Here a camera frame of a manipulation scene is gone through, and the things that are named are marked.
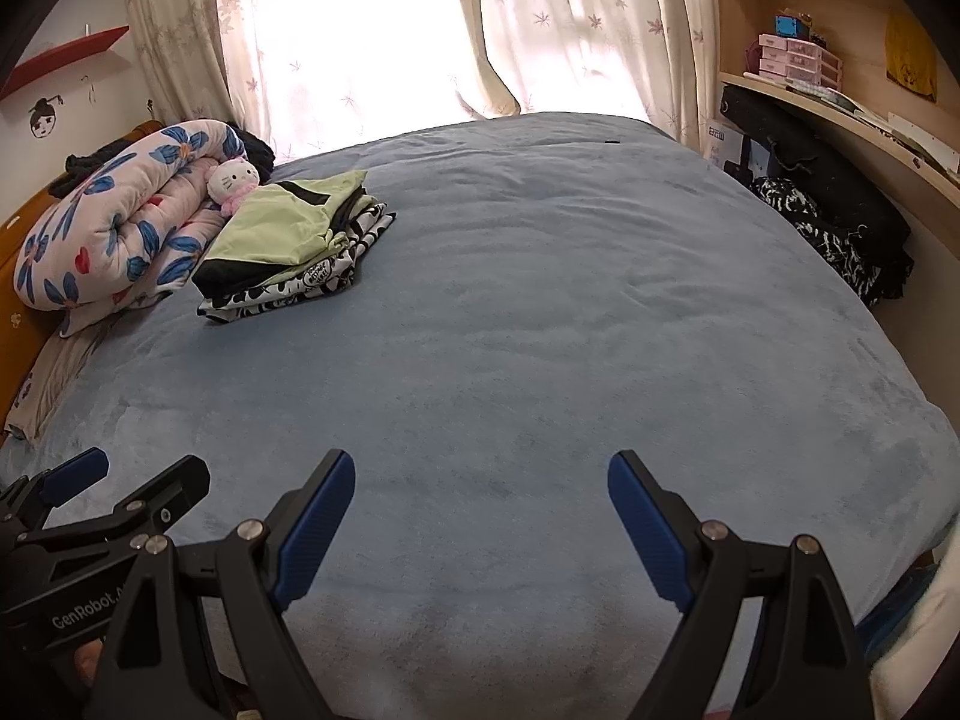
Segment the person's left hand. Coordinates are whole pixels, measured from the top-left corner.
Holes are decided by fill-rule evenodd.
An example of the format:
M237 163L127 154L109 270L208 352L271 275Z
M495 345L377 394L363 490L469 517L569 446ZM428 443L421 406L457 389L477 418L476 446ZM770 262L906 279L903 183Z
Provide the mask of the person's left hand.
M91 688L94 684L103 649L104 642L101 639L94 639L93 642L78 647L73 654L73 668L76 676L87 688Z

